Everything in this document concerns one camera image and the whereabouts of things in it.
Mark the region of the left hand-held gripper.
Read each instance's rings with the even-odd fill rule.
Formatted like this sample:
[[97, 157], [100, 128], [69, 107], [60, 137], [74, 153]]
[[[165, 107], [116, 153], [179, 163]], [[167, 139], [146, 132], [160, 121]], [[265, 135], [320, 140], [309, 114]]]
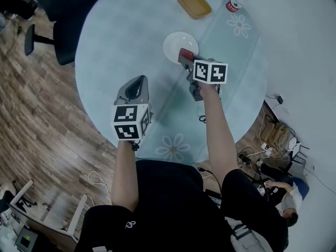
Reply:
[[151, 123], [148, 79], [137, 76], [118, 91], [111, 111], [111, 126], [119, 141], [141, 141]]

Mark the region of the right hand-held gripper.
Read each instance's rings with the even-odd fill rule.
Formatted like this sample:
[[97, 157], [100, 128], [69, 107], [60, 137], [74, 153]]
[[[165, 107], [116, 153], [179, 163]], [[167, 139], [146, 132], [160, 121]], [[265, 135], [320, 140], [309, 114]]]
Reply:
[[195, 101], [202, 101], [199, 83], [215, 85], [219, 94], [221, 85], [227, 81], [228, 64], [214, 60], [194, 61], [183, 57], [183, 68], [188, 72], [187, 80], [190, 83], [189, 91]]

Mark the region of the white round plate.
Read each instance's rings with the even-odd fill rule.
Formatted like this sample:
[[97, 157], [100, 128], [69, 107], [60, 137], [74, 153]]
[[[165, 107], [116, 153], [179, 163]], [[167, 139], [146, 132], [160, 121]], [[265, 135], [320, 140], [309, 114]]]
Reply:
[[195, 55], [199, 53], [198, 43], [195, 38], [182, 31], [169, 34], [163, 43], [165, 56], [168, 60], [177, 65], [180, 65], [178, 58], [181, 48], [189, 50]]

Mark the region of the person's left forearm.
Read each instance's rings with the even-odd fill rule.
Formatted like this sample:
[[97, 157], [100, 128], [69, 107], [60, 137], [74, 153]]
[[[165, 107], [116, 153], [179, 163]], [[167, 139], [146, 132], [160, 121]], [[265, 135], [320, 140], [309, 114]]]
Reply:
[[127, 141], [119, 141], [111, 186], [111, 202], [134, 212], [139, 202], [135, 152]]

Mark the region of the person's right forearm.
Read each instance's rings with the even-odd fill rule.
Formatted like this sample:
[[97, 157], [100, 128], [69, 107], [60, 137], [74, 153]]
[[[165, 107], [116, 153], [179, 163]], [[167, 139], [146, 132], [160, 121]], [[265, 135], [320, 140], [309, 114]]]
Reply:
[[209, 161], [214, 176], [222, 185], [225, 176], [238, 168], [235, 142], [215, 86], [206, 83], [199, 86], [205, 109]]

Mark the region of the yellow rectangular tray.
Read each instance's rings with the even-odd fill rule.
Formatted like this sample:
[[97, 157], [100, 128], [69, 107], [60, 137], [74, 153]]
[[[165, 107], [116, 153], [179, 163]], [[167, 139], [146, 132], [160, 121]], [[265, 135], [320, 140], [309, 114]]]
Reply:
[[212, 12], [206, 0], [177, 0], [191, 19], [201, 19]]

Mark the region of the light blue flowered tablecloth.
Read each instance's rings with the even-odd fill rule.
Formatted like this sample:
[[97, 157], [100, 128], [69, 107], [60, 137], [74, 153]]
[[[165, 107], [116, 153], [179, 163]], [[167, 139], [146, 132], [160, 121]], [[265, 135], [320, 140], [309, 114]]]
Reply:
[[118, 91], [145, 75], [153, 117], [137, 157], [185, 164], [208, 159], [199, 120], [204, 105], [193, 99], [183, 67], [163, 51], [176, 31], [195, 38], [202, 58], [228, 64], [220, 98], [234, 140], [255, 122], [267, 88], [258, 28], [244, 9], [229, 12], [227, 0], [206, 1], [212, 12], [201, 19], [191, 19], [177, 0], [98, 0], [92, 8], [76, 51], [76, 84], [89, 118], [111, 143], [118, 142], [111, 126]]

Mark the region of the clear bottle red cap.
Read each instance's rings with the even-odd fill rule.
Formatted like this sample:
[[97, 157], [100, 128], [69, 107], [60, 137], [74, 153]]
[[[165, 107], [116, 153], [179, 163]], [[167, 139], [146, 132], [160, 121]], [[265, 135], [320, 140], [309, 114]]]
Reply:
[[239, 9], [243, 8], [249, 0], [229, 0], [226, 3], [226, 8], [234, 13]]

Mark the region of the person's black clothing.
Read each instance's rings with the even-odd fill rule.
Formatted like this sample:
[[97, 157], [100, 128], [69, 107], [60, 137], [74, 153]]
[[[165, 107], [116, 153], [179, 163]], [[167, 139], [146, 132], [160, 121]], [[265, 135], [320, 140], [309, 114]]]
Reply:
[[222, 184], [217, 206], [203, 190], [196, 168], [142, 160], [136, 164], [139, 202], [134, 211], [116, 205], [90, 208], [75, 252], [235, 252], [226, 217], [261, 234], [273, 252], [284, 252], [288, 227], [241, 170]]

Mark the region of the white power strip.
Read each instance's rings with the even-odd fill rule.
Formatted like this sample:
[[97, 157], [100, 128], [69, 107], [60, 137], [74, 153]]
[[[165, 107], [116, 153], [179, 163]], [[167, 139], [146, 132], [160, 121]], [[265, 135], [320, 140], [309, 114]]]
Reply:
[[268, 143], [263, 142], [261, 148], [264, 150], [264, 154], [267, 158], [271, 156], [273, 147], [271, 147]]

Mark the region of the black office chair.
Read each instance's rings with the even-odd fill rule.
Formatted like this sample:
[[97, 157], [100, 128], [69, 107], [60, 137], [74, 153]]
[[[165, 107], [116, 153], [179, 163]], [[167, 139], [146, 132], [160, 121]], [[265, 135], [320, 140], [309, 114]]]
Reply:
[[35, 43], [53, 45], [60, 65], [74, 62], [76, 50], [86, 17], [98, 0], [35, 0], [53, 22], [53, 39], [35, 33], [35, 24], [25, 36], [25, 55], [34, 51]]

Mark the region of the white router black antennas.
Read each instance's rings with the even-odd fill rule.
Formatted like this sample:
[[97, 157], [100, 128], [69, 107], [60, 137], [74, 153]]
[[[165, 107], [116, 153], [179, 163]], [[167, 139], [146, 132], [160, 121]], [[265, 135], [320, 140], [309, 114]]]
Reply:
[[301, 149], [310, 150], [310, 148], [303, 146], [301, 142], [293, 136], [288, 142], [287, 152], [290, 157], [290, 162], [298, 164], [305, 164], [307, 156], [301, 151]]

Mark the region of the grey box yellow label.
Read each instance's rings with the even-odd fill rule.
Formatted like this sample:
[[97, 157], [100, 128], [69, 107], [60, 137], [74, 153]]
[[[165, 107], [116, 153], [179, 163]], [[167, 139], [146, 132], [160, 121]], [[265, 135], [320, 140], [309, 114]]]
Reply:
[[22, 252], [32, 252], [37, 238], [37, 233], [23, 227], [15, 241], [15, 246]]

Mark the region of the grey white pack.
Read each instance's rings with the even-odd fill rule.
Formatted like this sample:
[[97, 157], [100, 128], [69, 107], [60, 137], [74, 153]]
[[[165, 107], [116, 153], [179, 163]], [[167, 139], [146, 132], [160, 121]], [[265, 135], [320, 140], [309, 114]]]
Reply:
[[239, 220], [225, 217], [233, 233], [230, 237], [235, 252], [264, 252], [264, 248], [253, 231]]

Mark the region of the white frame table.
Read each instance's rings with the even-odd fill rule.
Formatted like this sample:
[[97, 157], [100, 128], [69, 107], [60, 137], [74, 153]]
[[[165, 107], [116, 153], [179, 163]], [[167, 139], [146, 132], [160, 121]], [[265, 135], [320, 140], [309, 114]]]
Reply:
[[65, 244], [69, 243], [68, 246], [76, 246], [77, 240], [75, 238], [75, 229], [79, 222], [80, 215], [84, 209], [87, 195], [81, 197], [80, 202], [76, 208], [76, 211], [70, 221], [69, 227], [67, 230], [61, 230], [54, 226], [47, 225], [42, 219], [33, 218], [28, 213], [23, 212], [21, 209], [16, 207], [16, 203], [20, 200], [20, 198], [25, 194], [25, 192], [33, 185], [34, 181], [29, 180], [23, 188], [16, 194], [16, 196], [9, 203], [9, 207], [12, 212], [19, 217], [20, 221], [22, 221], [26, 226], [31, 229], [37, 230], [45, 234], [50, 240]]

